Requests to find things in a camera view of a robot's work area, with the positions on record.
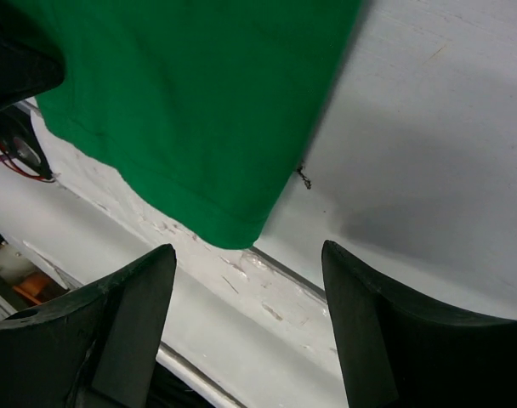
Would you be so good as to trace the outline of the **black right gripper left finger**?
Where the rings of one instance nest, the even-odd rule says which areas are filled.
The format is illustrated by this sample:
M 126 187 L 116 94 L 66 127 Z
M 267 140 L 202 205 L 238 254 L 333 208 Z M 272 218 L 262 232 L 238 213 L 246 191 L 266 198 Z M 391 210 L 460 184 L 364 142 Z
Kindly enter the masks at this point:
M 143 407 L 173 291 L 161 245 L 0 320 L 0 407 Z

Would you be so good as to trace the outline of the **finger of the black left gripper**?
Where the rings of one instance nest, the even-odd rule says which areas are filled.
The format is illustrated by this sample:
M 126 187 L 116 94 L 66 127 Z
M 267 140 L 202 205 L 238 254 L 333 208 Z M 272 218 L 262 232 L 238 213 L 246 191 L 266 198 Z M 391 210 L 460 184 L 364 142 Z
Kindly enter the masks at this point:
M 65 79 L 64 63 L 51 42 L 38 48 L 14 32 L 33 27 L 20 11 L 0 1 L 0 111 L 57 88 Z

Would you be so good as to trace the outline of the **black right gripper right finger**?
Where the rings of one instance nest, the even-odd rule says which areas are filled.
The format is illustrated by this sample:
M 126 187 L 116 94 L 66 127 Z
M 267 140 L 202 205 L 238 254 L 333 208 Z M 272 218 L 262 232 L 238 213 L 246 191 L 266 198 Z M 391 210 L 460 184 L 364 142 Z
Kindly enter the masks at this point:
M 321 267 L 352 407 L 517 407 L 517 320 L 443 303 L 326 241 Z

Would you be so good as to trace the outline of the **green t shirt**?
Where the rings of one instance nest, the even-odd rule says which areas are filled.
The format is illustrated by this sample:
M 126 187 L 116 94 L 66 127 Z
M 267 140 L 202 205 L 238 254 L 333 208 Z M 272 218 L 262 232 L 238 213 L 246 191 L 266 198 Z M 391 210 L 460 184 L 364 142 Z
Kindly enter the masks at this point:
M 327 100 L 357 1 L 20 1 L 65 59 L 48 129 L 153 207 L 250 247 Z

